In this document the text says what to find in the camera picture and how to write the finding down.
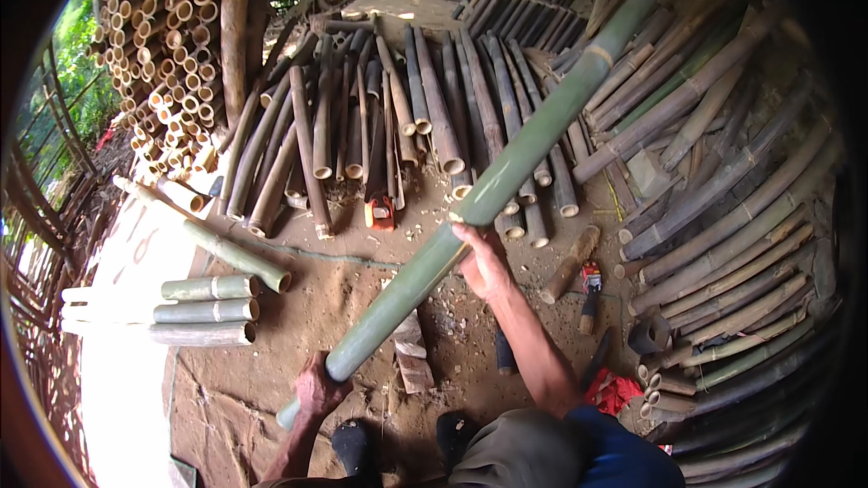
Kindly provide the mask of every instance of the forearm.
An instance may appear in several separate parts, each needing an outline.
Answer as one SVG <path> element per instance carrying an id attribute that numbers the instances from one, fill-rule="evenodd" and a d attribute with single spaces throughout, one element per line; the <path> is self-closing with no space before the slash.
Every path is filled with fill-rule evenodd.
<path id="1" fill-rule="evenodd" d="M 284 439 L 274 462 L 268 467 L 263 481 L 275 479 L 303 479 L 311 462 L 313 443 L 317 439 L 323 419 L 300 412 L 295 417 L 292 431 Z"/>
<path id="2" fill-rule="evenodd" d="M 583 398 L 573 368 L 552 342 L 521 289 L 513 283 L 490 305 L 537 407 L 561 418 L 581 405 Z"/>

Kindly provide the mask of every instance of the hand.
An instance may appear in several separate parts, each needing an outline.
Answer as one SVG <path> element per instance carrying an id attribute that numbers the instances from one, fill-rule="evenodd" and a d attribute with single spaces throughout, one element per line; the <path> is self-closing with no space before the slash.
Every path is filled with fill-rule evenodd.
<path id="1" fill-rule="evenodd" d="M 458 265 L 471 290 L 488 303 L 504 298 L 514 280 L 497 233 L 483 237 L 475 228 L 459 223 L 452 224 L 452 233 L 473 249 Z"/>
<path id="2" fill-rule="evenodd" d="M 295 395 L 301 405 L 300 412 L 320 421 L 338 408 L 353 391 L 351 380 L 342 384 L 331 380 L 326 373 L 326 356 L 327 351 L 315 352 L 295 380 Z"/>

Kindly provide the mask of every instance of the person's left hand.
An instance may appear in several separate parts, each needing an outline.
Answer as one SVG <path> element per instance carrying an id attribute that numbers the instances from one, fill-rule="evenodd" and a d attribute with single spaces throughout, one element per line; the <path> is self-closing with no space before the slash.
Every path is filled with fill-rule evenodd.
<path id="1" fill-rule="evenodd" d="M 319 420 L 327 417 L 353 391 L 353 382 L 336 383 L 326 373 L 328 351 L 315 352 L 295 380 L 300 412 Z"/>

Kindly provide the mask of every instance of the black shoe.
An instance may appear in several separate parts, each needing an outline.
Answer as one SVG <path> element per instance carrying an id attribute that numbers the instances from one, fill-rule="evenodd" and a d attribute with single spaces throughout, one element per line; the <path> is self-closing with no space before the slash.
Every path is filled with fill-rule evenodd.
<path id="1" fill-rule="evenodd" d="M 331 449 L 344 466 L 347 477 L 362 477 L 367 485 L 382 485 L 374 463 L 373 441 L 364 421 L 351 418 L 331 435 Z"/>
<path id="2" fill-rule="evenodd" d="M 467 446 L 480 428 L 473 418 L 462 411 L 443 413 L 437 419 L 437 444 L 443 454 L 447 477 L 461 463 Z"/>

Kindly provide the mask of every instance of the blue shirt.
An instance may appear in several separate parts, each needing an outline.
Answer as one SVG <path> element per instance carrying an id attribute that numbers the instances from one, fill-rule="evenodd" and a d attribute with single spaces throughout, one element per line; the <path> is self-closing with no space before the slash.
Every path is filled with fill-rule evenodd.
<path id="1" fill-rule="evenodd" d="M 580 488 L 669 488 L 684 486 L 681 470 L 666 452 L 630 433 L 617 418 L 585 405 L 567 414 L 590 439 L 591 463 Z"/>

